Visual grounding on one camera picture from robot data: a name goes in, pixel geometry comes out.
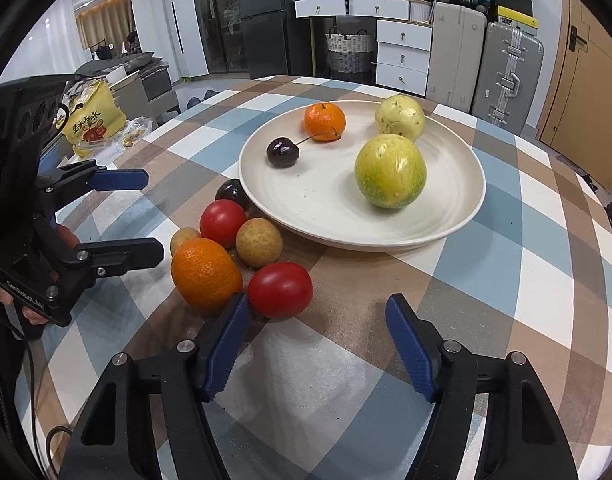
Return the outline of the small mandarin orange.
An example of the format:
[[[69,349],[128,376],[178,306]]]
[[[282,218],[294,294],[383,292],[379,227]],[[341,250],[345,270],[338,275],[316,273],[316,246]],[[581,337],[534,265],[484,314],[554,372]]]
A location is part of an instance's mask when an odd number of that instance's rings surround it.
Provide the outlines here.
[[[342,137],[346,129],[346,115],[334,103],[315,103],[305,110],[304,128],[314,141],[334,142]]]

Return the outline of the large orange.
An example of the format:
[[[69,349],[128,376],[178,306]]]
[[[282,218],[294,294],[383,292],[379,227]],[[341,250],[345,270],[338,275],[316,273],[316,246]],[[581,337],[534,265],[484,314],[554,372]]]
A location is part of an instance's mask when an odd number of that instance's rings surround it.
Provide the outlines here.
[[[240,268],[225,248],[208,238],[181,244],[170,271],[180,295],[204,318],[218,316],[233,295],[243,292]]]

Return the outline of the red cherry tomato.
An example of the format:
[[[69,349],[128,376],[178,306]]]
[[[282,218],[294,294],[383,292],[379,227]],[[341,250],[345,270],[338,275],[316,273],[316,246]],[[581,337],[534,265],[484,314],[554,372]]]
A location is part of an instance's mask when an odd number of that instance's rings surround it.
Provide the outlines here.
[[[232,200],[214,200],[199,218],[199,233],[225,249],[235,245],[236,234],[247,221],[244,209]]]
[[[258,270],[248,283],[248,304],[266,318],[292,318],[311,303],[313,285],[306,269],[276,262]]]

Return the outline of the beige suitcase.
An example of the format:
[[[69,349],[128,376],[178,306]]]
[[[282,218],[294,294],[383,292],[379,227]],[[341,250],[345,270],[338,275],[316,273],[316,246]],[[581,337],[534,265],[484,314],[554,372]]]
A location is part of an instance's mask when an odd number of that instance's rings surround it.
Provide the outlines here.
[[[426,97],[469,113],[487,28],[486,16],[452,3],[436,3]]]

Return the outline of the grey slippers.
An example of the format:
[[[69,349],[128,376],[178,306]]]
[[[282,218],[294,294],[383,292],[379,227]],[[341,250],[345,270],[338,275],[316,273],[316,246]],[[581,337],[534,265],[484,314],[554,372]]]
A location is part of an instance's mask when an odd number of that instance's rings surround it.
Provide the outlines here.
[[[214,89],[207,89],[201,98],[199,96],[192,96],[191,99],[187,101],[187,109],[189,110],[190,108],[201,104],[205,100],[210,99],[213,96],[217,96],[217,94],[218,91]]]

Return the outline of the wooden door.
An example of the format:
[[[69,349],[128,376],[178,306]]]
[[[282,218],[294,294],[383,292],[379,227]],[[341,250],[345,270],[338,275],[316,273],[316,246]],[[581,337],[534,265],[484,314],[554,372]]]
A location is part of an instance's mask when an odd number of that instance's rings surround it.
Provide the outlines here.
[[[562,0],[539,140],[612,191],[612,39],[580,0]]]

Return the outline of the dark glass wardrobe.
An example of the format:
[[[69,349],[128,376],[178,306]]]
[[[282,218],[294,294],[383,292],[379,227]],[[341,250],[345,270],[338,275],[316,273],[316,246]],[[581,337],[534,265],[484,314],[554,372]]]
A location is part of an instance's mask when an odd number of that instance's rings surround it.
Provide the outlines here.
[[[239,0],[194,2],[209,73],[247,73]]]

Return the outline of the woven laundry basket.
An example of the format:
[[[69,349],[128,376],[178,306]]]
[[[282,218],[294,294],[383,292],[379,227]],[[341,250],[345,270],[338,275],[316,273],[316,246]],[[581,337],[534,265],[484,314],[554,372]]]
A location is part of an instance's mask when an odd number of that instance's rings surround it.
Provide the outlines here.
[[[365,74],[372,67],[375,39],[365,29],[355,34],[345,34],[338,27],[331,27],[325,34],[327,40],[327,66],[332,72]]]

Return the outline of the dark cherry with stem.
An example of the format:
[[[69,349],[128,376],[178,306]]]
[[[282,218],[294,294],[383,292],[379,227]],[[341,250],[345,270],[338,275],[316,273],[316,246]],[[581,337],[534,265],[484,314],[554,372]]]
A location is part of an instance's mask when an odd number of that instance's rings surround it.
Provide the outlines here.
[[[340,133],[313,134],[297,142],[285,136],[272,140],[266,149],[266,156],[270,165],[275,168],[289,168],[297,163],[300,156],[300,144],[308,141],[315,142],[334,142],[342,137]]]

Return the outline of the black refrigerator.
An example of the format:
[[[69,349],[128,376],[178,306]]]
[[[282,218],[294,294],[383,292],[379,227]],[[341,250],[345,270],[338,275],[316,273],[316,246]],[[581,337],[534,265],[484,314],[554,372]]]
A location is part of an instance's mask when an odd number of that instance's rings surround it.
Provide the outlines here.
[[[295,0],[239,0],[249,76],[312,73],[309,22],[297,18]]]

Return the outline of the cream round plate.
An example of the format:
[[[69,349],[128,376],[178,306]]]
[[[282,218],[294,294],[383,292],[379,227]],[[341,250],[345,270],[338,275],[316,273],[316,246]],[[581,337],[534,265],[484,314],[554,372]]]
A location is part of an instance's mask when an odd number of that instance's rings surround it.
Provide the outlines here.
[[[379,105],[342,101],[342,136],[313,140],[290,110],[245,142],[237,169],[254,205],[297,234],[351,250],[410,249],[457,232],[486,195],[482,164],[433,117],[417,141],[383,134]]]

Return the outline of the pale yellow spotted fruit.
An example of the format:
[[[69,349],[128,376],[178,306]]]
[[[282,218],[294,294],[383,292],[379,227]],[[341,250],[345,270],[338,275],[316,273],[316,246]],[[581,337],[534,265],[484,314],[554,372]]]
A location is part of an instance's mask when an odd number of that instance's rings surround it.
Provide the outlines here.
[[[424,132],[425,114],[422,106],[404,94],[385,99],[379,104],[374,118],[382,134],[397,134],[415,142]]]

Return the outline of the silver suitcase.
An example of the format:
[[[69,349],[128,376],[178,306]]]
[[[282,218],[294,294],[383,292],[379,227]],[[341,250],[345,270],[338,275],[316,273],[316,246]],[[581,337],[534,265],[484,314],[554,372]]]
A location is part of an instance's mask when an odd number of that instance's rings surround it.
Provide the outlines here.
[[[519,136],[532,106],[544,46],[522,29],[487,25],[471,113]]]

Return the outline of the green-yellow passion fruit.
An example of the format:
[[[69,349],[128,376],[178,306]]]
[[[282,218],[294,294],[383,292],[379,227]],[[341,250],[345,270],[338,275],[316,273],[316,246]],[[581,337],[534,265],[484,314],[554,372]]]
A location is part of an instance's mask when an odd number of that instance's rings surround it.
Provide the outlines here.
[[[361,194],[373,205],[402,209],[425,188],[425,160],[412,141],[397,134],[378,134],[364,143],[355,161]]]

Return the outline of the brown longan with stem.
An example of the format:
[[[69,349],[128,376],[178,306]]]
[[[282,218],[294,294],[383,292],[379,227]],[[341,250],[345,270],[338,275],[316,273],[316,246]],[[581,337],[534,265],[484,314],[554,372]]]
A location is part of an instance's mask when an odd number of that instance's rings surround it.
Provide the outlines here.
[[[175,234],[172,235],[170,240],[170,255],[174,255],[176,251],[189,240],[197,240],[201,237],[201,233],[193,228],[182,228],[179,229]]]

